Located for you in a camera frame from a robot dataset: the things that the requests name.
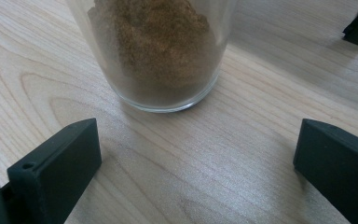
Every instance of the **granular substance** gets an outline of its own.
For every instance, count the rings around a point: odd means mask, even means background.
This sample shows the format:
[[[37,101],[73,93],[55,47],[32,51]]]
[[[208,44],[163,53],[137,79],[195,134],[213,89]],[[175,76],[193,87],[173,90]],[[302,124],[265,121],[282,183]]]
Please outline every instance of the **granular substance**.
[[[187,0],[95,0],[89,19],[104,57],[156,91],[208,82],[220,60],[206,17]]]

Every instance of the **glass base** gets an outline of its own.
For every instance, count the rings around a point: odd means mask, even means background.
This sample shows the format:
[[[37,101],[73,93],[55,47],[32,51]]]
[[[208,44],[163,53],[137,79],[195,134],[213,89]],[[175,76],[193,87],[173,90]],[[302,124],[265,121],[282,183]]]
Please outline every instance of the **glass base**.
[[[194,97],[192,97],[192,98],[190,98],[190,99],[188,99],[186,101],[183,101],[182,103],[178,103],[177,105],[169,105],[169,106],[166,106],[166,107],[163,107],[163,106],[155,107],[155,106],[141,105],[141,104],[133,102],[132,100],[129,100],[128,98],[122,96],[119,92],[117,92],[117,95],[126,104],[131,105],[131,106],[133,106],[133,107],[135,107],[137,109],[140,109],[140,110],[143,110],[143,111],[146,111],[146,112],[152,112],[152,113],[172,113],[172,112],[177,112],[177,111],[180,111],[180,110],[187,109],[187,108],[191,107],[192,105],[195,105],[196,103],[201,101],[212,90],[217,78],[219,77],[218,73],[219,73],[219,69],[216,69],[216,71],[213,74],[213,79],[203,89],[203,91],[201,91],[196,96],[194,96]]]

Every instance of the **small hole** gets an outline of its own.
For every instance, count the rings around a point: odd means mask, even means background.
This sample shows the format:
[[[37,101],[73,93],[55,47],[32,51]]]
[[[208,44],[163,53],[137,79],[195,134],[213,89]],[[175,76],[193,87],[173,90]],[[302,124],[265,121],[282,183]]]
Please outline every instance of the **small hole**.
[[[25,163],[22,165],[22,169],[28,170],[34,167],[34,163]]]

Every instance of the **clear drinking glass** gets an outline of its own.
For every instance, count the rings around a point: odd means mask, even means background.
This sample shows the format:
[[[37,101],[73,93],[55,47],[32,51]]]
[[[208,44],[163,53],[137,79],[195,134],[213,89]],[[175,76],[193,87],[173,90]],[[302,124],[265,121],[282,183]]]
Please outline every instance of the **clear drinking glass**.
[[[173,112],[217,80],[237,0],[66,0],[113,90]]]

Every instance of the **table surface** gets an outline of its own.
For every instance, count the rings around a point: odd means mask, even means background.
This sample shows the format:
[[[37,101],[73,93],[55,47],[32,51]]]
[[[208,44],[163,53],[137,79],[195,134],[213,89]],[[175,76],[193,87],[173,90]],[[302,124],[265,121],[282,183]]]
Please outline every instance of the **table surface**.
[[[357,10],[240,0],[211,93],[152,114],[119,101],[64,0],[0,0],[0,185],[97,118],[103,165],[66,223],[347,223],[292,161],[303,118],[358,135],[358,47],[341,40]]]

